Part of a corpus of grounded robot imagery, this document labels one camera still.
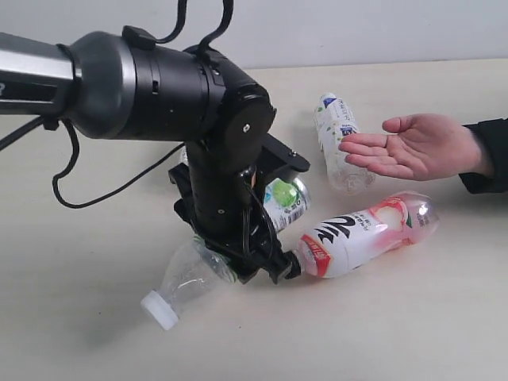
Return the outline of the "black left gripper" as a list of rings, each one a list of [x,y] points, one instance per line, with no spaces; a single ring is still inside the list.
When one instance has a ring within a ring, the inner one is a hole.
[[[253,157],[241,152],[233,170],[227,167],[231,160],[220,161],[204,144],[187,142],[187,162],[173,167],[169,177],[181,195],[175,212],[207,248],[232,261],[242,283],[264,270],[279,284],[300,276],[300,263],[292,251],[284,252],[264,209],[267,185],[256,170],[263,141]]]

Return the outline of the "black sleeved forearm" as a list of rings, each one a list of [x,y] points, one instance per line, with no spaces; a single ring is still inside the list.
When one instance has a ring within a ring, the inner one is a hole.
[[[471,194],[507,192],[507,119],[465,125],[479,143],[481,159],[475,169],[459,174]]]

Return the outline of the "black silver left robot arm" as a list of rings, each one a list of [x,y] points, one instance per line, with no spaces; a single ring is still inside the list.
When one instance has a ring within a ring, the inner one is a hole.
[[[274,283],[302,272],[264,209],[267,185],[293,180],[309,163],[270,134],[268,92],[215,49],[164,48],[144,30],[92,32],[47,44],[1,35],[1,112],[31,129],[64,125],[71,137],[175,141],[187,162],[169,176],[175,212],[220,253],[242,283],[265,270]]]

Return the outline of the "person's open hand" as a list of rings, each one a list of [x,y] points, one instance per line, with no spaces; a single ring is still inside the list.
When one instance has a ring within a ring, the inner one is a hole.
[[[481,159],[472,132],[444,115],[393,117],[382,129],[344,137],[339,149],[346,162],[381,176],[430,181],[475,169]]]

